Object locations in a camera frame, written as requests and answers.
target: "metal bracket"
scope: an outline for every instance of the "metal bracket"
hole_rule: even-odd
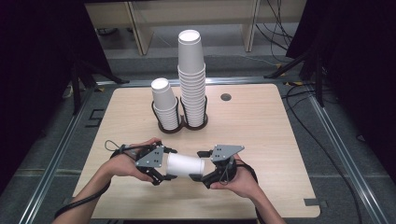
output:
[[[243,146],[215,145],[210,160],[212,160],[212,162],[225,161],[244,148]]]
[[[136,166],[142,167],[161,167],[163,163],[164,146],[158,146],[146,156],[136,161]]]

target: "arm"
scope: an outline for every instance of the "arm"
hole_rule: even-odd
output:
[[[151,138],[147,142],[141,144],[133,144],[131,146],[140,146],[140,145],[149,145],[154,142],[160,141],[158,138]],[[101,165],[101,167],[97,170],[97,172],[93,175],[88,184],[81,190],[81,192],[73,199],[73,202],[79,201],[81,199],[87,198],[94,193],[101,190],[108,181],[114,175],[117,176],[134,176],[142,181],[152,182],[153,180],[148,175],[142,174],[140,171],[136,169],[134,166],[134,160],[131,158],[132,155],[127,156],[124,154],[120,154],[111,160],[105,162]],[[93,210],[97,205],[99,198],[90,201],[88,203],[84,203],[78,207],[75,207],[60,216],[58,216],[52,223],[89,223]]]
[[[242,163],[238,155],[234,155],[237,163]],[[244,167],[238,167],[235,177],[227,185],[221,185],[219,182],[213,183],[211,189],[228,189],[243,198],[249,198],[257,210],[259,211],[262,219],[267,224],[271,223],[285,223],[283,218],[275,210],[264,191],[254,180],[250,171]]]

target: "short cup stack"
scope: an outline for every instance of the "short cup stack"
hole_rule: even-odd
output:
[[[166,78],[160,77],[151,82],[153,97],[152,108],[166,131],[173,131],[180,125],[178,114],[178,99],[174,95],[171,85]]]

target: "light wood surface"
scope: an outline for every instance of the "light wood surface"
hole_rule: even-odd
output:
[[[180,96],[179,87],[173,87],[173,91]],[[222,101],[223,93],[231,94],[231,101]],[[209,122],[205,128],[200,131],[183,128],[178,133],[166,134],[159,130],[151,111],[150,88],[115,90],[75,195],[110,157],[111,152],[104,147],[106,140],[121,145],[157,136],[165,146],[195,157],[197,151],[213,149],[215,144],[245,146],[239,155],[255,169],[260,186],[282,217],[317,217],[319,207],[304,204],[304,199],[316,196],[277,87],[272,84],[206,86],[206,96]],[[159,170],[162,174],[164,168],[165,165]],[[205,171],[213,170],[213,164],[205,161]],[[154,187],[132,177],[114,177],[93,217],[255,218],[256,214],[249,200],[228,190],[207,189],[188,178],[180,177]]]

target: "forearm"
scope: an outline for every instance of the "forearm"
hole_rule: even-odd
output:
[[[286,223],[280,214],[275,210],[274,206],[271,204],[262,189],[257,189],[255,195],[252,196],[250,200],[254,203],[260,213],[260,216],[266,224]]]
[[[107,174],[101,167],[71,203],[85,199],[97,193],[106,186],[111,177],[112,175]],[[89,223],[98,201],[99,198],[88,203],[84,203],[78,207],[74,207],[58,216],[53,223]]]

